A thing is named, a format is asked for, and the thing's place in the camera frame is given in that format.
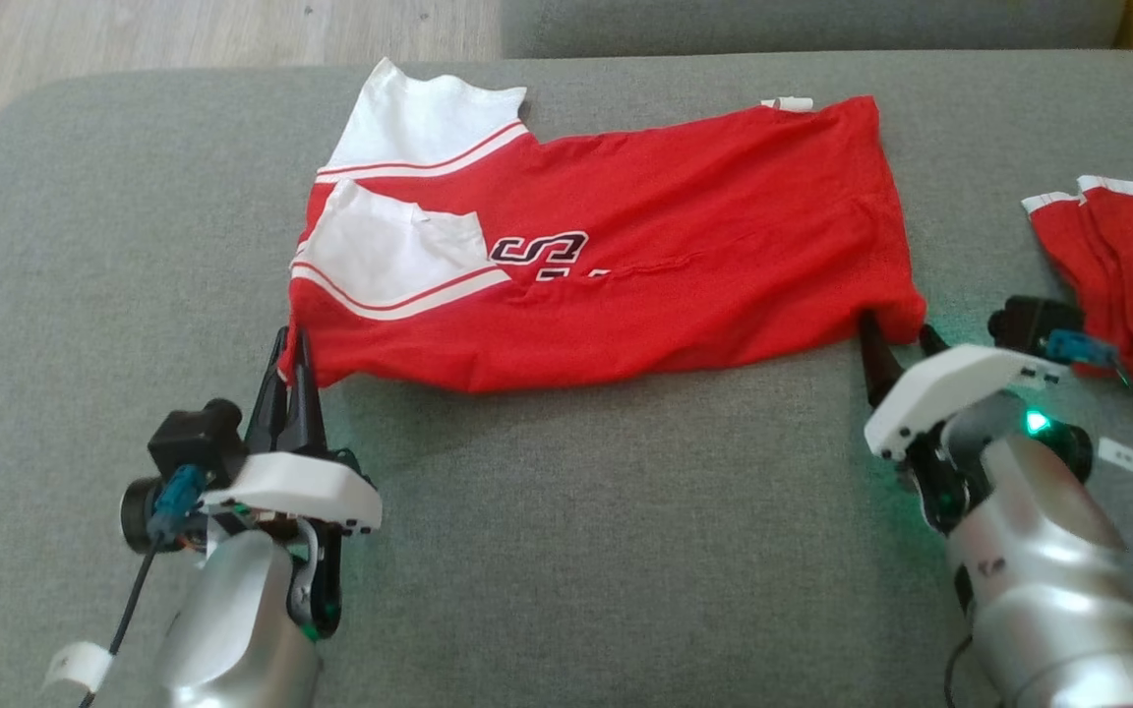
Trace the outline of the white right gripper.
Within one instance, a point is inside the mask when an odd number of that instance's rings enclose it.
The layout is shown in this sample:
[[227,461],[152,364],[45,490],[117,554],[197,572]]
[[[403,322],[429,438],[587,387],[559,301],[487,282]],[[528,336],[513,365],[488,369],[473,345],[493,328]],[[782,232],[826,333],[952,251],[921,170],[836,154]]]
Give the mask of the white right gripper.
[[917,435],[1010,385],[1046,389],[1070,377],[1070,367],[1021,351],[976,344],[949,348],[930,324],[922,325],[918,336],[927,359],[905,372],[874,312],[858,318],[858,338],[867,404],[875,409],[864,425],[864,440],[869,452],[884,460],[903,461]]

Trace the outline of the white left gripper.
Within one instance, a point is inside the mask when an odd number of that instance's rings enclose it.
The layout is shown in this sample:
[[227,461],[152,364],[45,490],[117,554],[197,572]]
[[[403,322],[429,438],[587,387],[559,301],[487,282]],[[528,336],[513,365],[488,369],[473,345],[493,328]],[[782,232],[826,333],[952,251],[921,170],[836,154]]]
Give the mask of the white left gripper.
[[327,427],[309,335],[303,329],[296,330],[288,396],[278,369],[288,334],[288,326],[278,329],[249,413],[246,447],[252,457],[242,462],[229,487],[203,493],[202,506],[211,510],[242,503],[252,510],[341,524],[356,532],[378,532],[384,511],[380,492],[350,466],[321,460],[327,457]]

